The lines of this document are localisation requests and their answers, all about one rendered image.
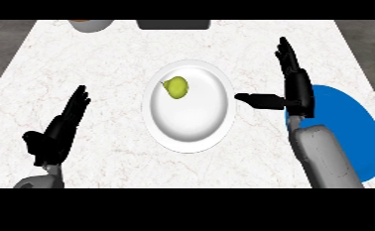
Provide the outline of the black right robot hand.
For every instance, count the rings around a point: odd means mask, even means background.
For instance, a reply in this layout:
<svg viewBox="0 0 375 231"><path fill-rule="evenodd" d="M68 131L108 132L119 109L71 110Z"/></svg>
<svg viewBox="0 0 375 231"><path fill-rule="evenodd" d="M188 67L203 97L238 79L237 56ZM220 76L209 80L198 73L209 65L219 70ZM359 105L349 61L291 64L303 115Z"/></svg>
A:
<svg viewBox="0 0 375 231"><path fill-rule="evenodd" d="M284 75L284 97L275 94L237 93L235 98L257 109L284 110L290 116L313 117L315 96L306 70L300 67L291 44L281 37L277 57Z"/></svg>

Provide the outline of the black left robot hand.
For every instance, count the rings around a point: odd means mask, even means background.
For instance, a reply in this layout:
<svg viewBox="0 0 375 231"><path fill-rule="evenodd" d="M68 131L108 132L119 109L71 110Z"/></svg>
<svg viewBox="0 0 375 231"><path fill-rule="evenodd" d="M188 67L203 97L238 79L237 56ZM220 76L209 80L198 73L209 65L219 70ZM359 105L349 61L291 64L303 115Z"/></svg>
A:
<svg viewBox="0 0 375 231"><path fill-rule="evenodd" d="M55 166L65 161L91 102L88 88L80 85L64 112L52 120L46 131L29 131L24 134L29 153L36 157L36 167Z"/></svg>

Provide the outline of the blue plate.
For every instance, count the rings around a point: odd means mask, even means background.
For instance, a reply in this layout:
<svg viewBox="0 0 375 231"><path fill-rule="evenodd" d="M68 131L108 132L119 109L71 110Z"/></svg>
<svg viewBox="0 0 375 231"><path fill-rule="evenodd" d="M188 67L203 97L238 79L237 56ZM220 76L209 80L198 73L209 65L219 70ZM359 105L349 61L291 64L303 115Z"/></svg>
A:
<svg viewBox="0 0 375 231"><path fill-rule="evenodd" d="M361 182L375 177L375 120L356 99L337 88L313 86L313 117L300 127L324 125L333 132Z"/></svg>

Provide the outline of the white plate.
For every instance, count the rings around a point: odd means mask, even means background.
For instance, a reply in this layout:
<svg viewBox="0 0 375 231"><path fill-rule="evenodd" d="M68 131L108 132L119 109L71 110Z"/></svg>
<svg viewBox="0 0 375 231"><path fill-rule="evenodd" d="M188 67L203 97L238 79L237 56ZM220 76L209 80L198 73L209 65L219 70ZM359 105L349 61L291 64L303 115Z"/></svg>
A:
<svg viewBox="0 0 375 231"><path fill-rule="evenodd" d="M175 76L188 81L181 99L163 87ZM166 65L144 92L142 115L148 132L164 148L184 154L213 148L231 131L237 115L235 91L225 72L195 59Z"/></svg>

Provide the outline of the green pear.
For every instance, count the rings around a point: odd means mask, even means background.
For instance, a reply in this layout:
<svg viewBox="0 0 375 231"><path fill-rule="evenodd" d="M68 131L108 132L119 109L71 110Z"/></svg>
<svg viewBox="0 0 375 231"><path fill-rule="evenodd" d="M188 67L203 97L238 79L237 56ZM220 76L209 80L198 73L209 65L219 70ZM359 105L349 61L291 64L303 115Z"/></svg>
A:
<svg viewBox="0 0 375 231"><path fill-rule="evenodd" d="M163 82L163 87L175 99L181 99L189 90L188 81L182 76L175 76Z"/></svg>

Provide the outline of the dark grey rectangular appliance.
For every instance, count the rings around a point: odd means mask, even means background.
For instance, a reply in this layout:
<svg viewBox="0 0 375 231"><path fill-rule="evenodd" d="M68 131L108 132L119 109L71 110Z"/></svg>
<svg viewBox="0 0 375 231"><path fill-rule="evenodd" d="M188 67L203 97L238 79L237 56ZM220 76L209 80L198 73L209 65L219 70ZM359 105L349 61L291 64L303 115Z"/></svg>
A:
<svg viewBox="0 0 375 231"><path fill-rule="evenodd" d="M207 30L210 20L138 20L142 30Z"/></svg>

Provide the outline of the grey bowl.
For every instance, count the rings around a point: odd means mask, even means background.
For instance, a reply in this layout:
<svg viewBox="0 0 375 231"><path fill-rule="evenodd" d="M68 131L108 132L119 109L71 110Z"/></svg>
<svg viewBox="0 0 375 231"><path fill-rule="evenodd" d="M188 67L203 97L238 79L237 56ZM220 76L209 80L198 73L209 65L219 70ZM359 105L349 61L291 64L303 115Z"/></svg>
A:
<svg viewBox="0 0 375 231"><path fill-rule="evenodd" d="M113 23L113 20L71 20L74 28L83 33L95 33L102 31Z"/></svg>

